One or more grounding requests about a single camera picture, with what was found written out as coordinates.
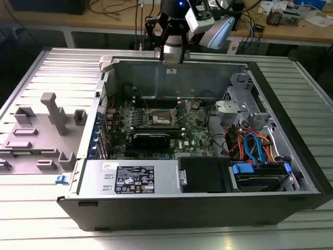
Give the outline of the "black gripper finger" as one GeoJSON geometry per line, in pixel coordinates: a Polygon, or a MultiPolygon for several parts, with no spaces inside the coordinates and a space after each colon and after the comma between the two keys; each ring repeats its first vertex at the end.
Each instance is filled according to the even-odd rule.
{"type": "Polygon", "coordinates": [[[164,45],[167,41],[167,23],[166,16],[157,16],[157,17],[146,17],[145,18],[145,28],[148,34],[151,45],[155,49],[159,49],[160,56],[159,60],[164,60],[164,45]],[[155,28],[159,25],[162,29],[162,33],[160,36],[155,34],[155,28]]]}
{"type": "Polygon", "coordinates": [[[180,55],[180,64],[183,63],[185,58],[185,53],[188,50],[188,33],[190,31],[190,28],[185,25],[180,25],[180,35],[182,40],[182,52],[180,55]]]}

